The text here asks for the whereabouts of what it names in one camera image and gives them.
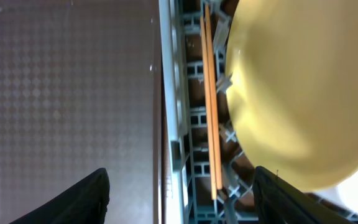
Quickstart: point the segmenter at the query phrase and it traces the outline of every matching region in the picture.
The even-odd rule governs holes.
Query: yellow plate
[[[358,170],[358,0],[240,0],[227,45],[240,145],[305,192]]]

